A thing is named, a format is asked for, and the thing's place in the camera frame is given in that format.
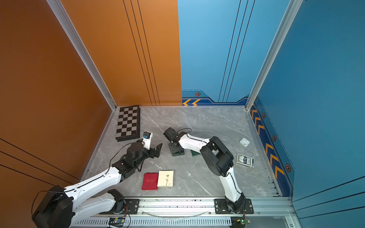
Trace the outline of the green jewelry box lid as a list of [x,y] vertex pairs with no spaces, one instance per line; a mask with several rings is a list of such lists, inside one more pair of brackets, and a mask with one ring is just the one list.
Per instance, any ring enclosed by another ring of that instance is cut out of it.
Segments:
[[194,156],[199,156],[199,155],[201,155],[199,152],[196,152],[196,151],[191,151],[191,153],[192,153],[192,156],[194,157]]

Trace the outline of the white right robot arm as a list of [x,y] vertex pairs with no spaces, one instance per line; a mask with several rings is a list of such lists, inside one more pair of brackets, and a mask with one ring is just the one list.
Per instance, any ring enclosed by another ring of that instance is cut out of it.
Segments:
[[173,155],[182,154],[185,150],[200,153],[211,172],[220,178],[228,210],[235,214],[243,212],[246,197],[234,175],[234,156],[218,137],[203,139],[173,128],[168,128],[163,134]]

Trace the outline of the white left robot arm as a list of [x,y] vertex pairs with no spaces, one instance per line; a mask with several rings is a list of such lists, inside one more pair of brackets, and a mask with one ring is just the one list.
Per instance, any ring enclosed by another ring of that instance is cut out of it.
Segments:
[[162,146],[148,148],[141,140],[133,142],[120,160],[100,174],[64,188],[52,187],[33,212],[33,222],[38,228],[69,228],[102,212],[122,212],[125,199],[118,190],[109,190],[101,196],[96,194],[140,171],[146,159],[158,158]]

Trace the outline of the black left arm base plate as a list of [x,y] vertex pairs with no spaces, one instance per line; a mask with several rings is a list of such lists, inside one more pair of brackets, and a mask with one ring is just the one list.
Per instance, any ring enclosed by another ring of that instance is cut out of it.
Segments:
[[139,203],[139,199],[119,199],[110,211],[101,212],[100,215],[136,215]]

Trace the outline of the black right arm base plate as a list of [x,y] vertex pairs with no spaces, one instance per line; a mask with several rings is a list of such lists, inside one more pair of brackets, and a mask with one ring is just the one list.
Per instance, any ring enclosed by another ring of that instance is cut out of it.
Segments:
[[245,198],[241,201],[231,202],[228,199],[214,199],[216,214],[254,214],[251,199]]

